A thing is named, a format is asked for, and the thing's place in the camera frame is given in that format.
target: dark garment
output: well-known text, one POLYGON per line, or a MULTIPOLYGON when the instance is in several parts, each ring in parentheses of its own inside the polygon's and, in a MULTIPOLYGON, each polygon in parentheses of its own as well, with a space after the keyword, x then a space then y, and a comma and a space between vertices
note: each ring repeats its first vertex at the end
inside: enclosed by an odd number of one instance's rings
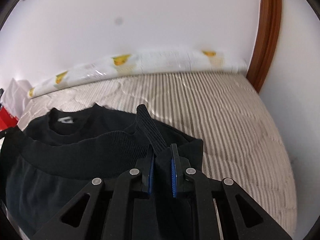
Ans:
MULTIPOLYGON (((147 223, 142 228, 136 226, 133 235, 137 236, 135 239, 142 239, 139 236, 147 235, 145 230, 158 231, 159 228, 159 234, 163 236, 163 230, 173 227, 172 236, 185 239, 182 232, 188 231, 188 228, 184 229, 190 224, 186 222, 181 228, 177 221, 183 212, 179 209, 181 201, 172 198, 168 146, 176 143, 180 156, 188 158, 191 166, 200 170, 202 140, 152 120, 144 105, 138 106, 136 115, 97 105, 85 111, 85 114, 82 111, 67 113, 73 117, 74 123, 62 124, 53 120, 65 113, 55 109, 32 121, 25 133, 13 128, 5 136, 0 154, 0 197, 17 224, 31 237, 91 179, 118 177, 133 168, 138 158, 144 158, 151 144, 156 155, 155 181, 159 183, 155 183, 155 196, 148 204, 135 206, 135 214, 149 213, 151 228, 146 228, 147 223), (171 197, 164 201, 162 194, 171 197), (157 219, 154 212, 146 209, 147 206, 156 207, 157 219), (162 222, 160 217, 163 216, 170 219, 162 222)), ((186 205, 183 202, 182 209, 186 207, 189 214, 190 208, 186 205)))

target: silver screw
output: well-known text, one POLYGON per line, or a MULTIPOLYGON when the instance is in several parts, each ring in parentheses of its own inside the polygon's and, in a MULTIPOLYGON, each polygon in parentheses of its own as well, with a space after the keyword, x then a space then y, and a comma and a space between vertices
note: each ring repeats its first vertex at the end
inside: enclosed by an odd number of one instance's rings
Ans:
POLYGON ((93 185, 99 185, 101 182, 102 182, 102 180, 100 178, 95 178, 92 180, 93 185))
POLYGON ((187 168, 186 169, 186 173, 192 175, 192 174, 195 174, 196 173, 196 170, 194 168, 187 168))
POLYGON ((223 180, 224 184, 228 185, 228 186, 231 186, 233 184, 233 179, 230 179, 230 178, 225 178, 223 180))
POLYGON ((138 169, 131 169, 129 172, 131 175, 138 175, 140 171, 138 169))

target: white wall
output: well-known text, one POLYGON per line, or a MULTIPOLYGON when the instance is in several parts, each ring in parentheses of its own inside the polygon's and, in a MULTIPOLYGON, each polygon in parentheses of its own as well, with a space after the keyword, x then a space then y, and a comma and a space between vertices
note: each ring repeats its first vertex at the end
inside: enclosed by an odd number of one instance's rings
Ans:
POLYGON ((283 0, 276 53, 260 97, 289 152, 298 197, 294 239, 320 215, 320 21, 306 0, 283 0))
POLYGON ((167 46, 249 62, 258 20, 259 0, 21 0, 0 31, 0 87, 12 77, 36 85, 106 55, 167 46))

